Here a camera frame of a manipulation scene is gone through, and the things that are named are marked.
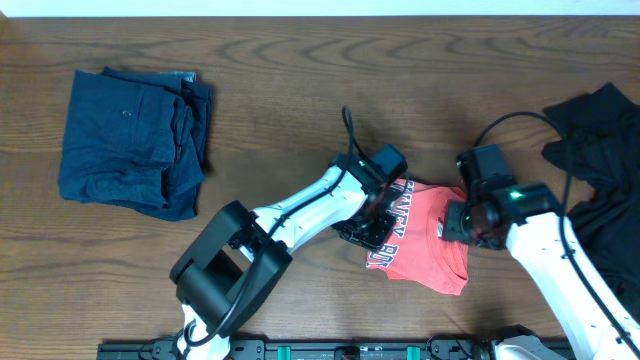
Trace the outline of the red t-shirt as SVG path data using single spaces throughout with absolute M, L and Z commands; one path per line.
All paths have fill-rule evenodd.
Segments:
M 392 233 L 377 252 L 369 252 L 366 267 L 381 270 L 390 280 L 417 282 L 445 295 L 459 296 L 468 282 L 468 247 L 443 239 L 446 206 L 464 201 L 458 187 L 397 180 L 403 194 L 390 214 Z

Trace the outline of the folded navy blue pants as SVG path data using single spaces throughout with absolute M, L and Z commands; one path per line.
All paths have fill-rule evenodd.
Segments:
M 66 200 L 192 219 L 214 93 L 193 72 L 74 74 L 60 163 Z

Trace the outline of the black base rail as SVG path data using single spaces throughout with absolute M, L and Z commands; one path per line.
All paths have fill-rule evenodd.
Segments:
M 522 348 L 540 359 L 574 359 L 568 341 L 539 339 L 523 326 L 500 331 L 503 341 L 470 336 L 435 335 L 422 342 L 277 342 L 266 338 L 239 338 L 230 342 L 224 356 L 232 360 L 427 360 L 507 359 Z

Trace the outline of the black garment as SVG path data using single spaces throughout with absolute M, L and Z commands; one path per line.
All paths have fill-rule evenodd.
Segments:
M 606 284 L 634 319 L 639 318 L 639 105 L 605 84 L 544 109 L 566 134 L 542 155 L 594 189 L 568 216 L 574 233 Z

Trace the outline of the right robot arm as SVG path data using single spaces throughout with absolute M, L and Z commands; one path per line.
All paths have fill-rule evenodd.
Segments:
M 591 263 L 543 183 L 450 200 L 443 239 L 507 251 L 529 274 L 578 359 L 637 359 L 639 324 Z

